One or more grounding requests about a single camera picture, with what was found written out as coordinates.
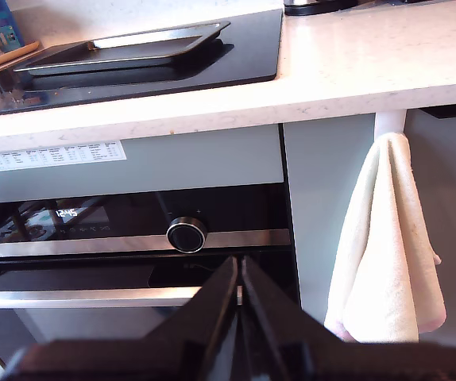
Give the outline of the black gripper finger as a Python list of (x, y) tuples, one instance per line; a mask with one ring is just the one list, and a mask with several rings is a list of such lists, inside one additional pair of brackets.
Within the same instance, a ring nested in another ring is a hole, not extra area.
[(238, 263), (233, 256), (193, 298), (144, 338), (145, 380), (206, 380), (236, 308)]
[(296, 305), (251, 258), (242, 260), (243, 291), (270, 354), (273, 380), (329, 379), (338, 340)]

